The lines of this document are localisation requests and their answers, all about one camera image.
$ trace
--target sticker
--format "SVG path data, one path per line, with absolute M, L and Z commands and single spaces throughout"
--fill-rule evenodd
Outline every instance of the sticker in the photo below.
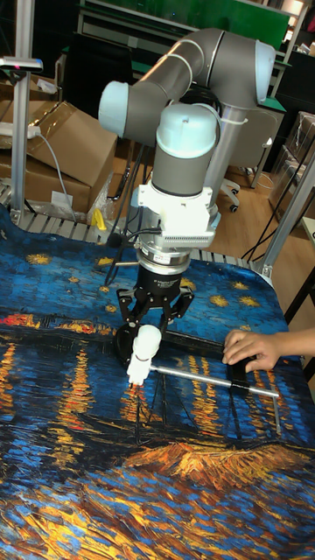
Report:
M 170 264 L 171 257 L 166 255 L 154 255 L 153 261 L 154 263 Z
M 74 197 L 71 194 L 68 194 L 67 197 L 72 207 Z M 69 203 L 63 192 L 52 191 L 52 204 L 59 208 L 69 208 Z

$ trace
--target wooden floor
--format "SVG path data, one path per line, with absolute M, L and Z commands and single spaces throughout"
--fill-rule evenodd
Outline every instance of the wooden floor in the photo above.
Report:
M 119 179 L 125 167 L 126 145 L 118 147 L 116 152 L 114 172 L 115 179 Z M 256 189 L 249 187 L 249 178 L 238 170 L 230 170 L 229 177 L 241 185 L 239 193 L 240 206 L 235 213 L 229 211 L 230 201 L 224 194 L 217 200 L 221 212 L 221 220 L 217 234 L 211 245 L 214 253 L 228 256 L 242 257 L 253 245 L 256 244 L 269 217 L 272 214 L 268 201 L 270 189 L 258 185 Z M 141 165 L 136 177 L 135 186 L 142 181 L 143 166 Z M 261 176 L 262 185 L 271 186 L 268 178 Z M 268 233 L 277 227 L 274 219 Z M 259 256 L 267 247 L 264 243 L 255 252 Z M 315 262 L 315 249 L 302 231 L 293 233 L 285 242 L 282 251 L 276 260 L 272 282 L 274 284 L 279 303 L 285 312 L 291 300 L 295 297 L 304 280 L 311 272 Z M 309 328 L 315 325 L 315 311 L 311 299 L 308 297 L 300 311 L 290 323 L 293 331 Z

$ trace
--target finger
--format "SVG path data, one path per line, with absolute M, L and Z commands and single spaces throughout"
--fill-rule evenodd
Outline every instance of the finger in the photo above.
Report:
M 225 348 L 231 347 L 239 340 L 242 340 L 246 336 L 246 334 L 247 333 L 244 331 L 236 331 L 236 330 L 230 331 L 225 339 L 225 343 L 224 343 Z
M 241 343 L 235 344 L 225 353 L 225 358 L 227 364 L 233 366 L 236 362 L 244 360 L 245 358 L 251 358 L 251 356 L 256 356 L 256 354 L 258 354 L 256 344 L 248 344 L 241 341 Z
M 255 369 L 262 369 L 263 371 L 267 371 L 272 369 L 276 364 L 276 361 L 270 359 L 270 357 L 263 356 L 260 358 L 257 356 L 256 360 L 249 361 L 245 367 L 246 373 L 249 371 L 254 371 Z

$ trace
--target metal rod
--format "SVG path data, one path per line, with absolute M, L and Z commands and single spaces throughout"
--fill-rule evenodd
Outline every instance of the metal rod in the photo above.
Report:
M 115 266 L 137 266 L 139 264 L 138 261 L 130 261 L 130 262 L 117 262 Z
M 228 389 L 232 386 L 232 382 L 229 379 L 218 379 L 217 377 L 210 377 L 208 375 L 190 374 L 186 371 L 178 371 L 172 367 L 158 367 L 152 364 L 150 370 L 158 371 L 160 374 L 175 375 L 176 377 L 191 379 L 195 382 L 212 383 L 213 385 L 220 385 L 222 387 L 227 387 Z M 255 395 L 270 396 L 275 399 L 279 397 L 279 393 L 277 393 L 274 389 L 270 391 L 266 388 L 249 386 L 248 391 L 249 393 L 254 393 Z
M 265 267 L 272 267 L 277 259 L 285 240 L 287 239 L 290 231 L 296 223 L 300 212 L 307 201 L 307 198 L 315 186 L 315 152 L 311 156 L 311 161 L 307 165 L 304 175 L 300 180 L 299 185 L 283 214 L 271 243 L 269 244 L 264 257 L 254 265 L 255 271 L 259 273 L 264 272 Z
M 301 10 L 301 13 L 300 13 L 298 19 L 297 19 L 297 23 L 296 23 L 296 26 L 294 28 L 294 32 L 293 32 L 292 37 L 289 41 L 289 45 L 288 45 L 286 54 L 283 58 L 283 62 L 285 64 L 287 64 L 288 61 L 289 61 L 289 58 L 291 56 L 291 52 L 293 50 L 293 46 L 296 44 L 296 39 L 298 38 L 298 34 L 300 32 L 300 29 L 302 27 L 302 23 L 304 21 L 304 18 L 305 18 L 305 15 L 306 15 L 306 12 L 308 11 L 308 9 L 309 9 L 309 6 L 307 4 L 305 4 L 303 6 L 302 10 Z M 275 83 L 274 87 L 272 88 L 271 97 L 276 97 L 277 89 L 279 88 L 281 79 L 283 77 L 283 73 L 284 73 L 284 70 L 279 70 L 279 74 L 276 77 L 276 83 Z
M 274 403 L 274 410 L 275 410 L 275 419 L 276 419 L 276 433 L 278 436 L 281 436 L 281 425 L 280 425 L 280 418 L 279 418 L 279 408 L 277 405 L 277 399 L 275 396 L 272 397 Z
M 17 0 L 16 52 L 18 59 L 32 57 L 32 36 L 35 0 Z M 30 98 L 30 73 L 14 87 L 13 138 L 11 163 L 12 221 L 18 224 L 23 218 L 25 203 L 25 163 L 28 108 Z

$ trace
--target metal frame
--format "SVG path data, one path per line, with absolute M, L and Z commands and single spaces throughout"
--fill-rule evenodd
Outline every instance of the metal frame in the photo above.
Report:
M 254 263 L 254 269 L 256 272 L 266 275 L 267 277 L 270 276 L 270 272 L 272 271 L 275 260 L 277 259 L 285 240 L 287 239 L 294 224 L 296 223 L 298 216 L 300 215 L 301 210 L 305 205 L 305 202 L 307 201 L 307 198 L 314 186 L 315 152 L 311 156 L 311 161 L 304 171 L 304 175 L 297 187 L 297 190 L 294 193 L 294 196 L 291 199 L 290 204 L 283 214 L 283 218 L 281 219 L 276 232 L 272 237 L 272 240 L 267 248 L 264 257 L 257 263 Z
M 16 53 L 18 59 L 32 57 L 35 0 L 17 0 Z M 28 109 L 30 99 L 30 73 L 14 88 L 13 138 L 11 163 L 10 217 L 18 224 L 23 219 L 25 203 L 25 164 Z

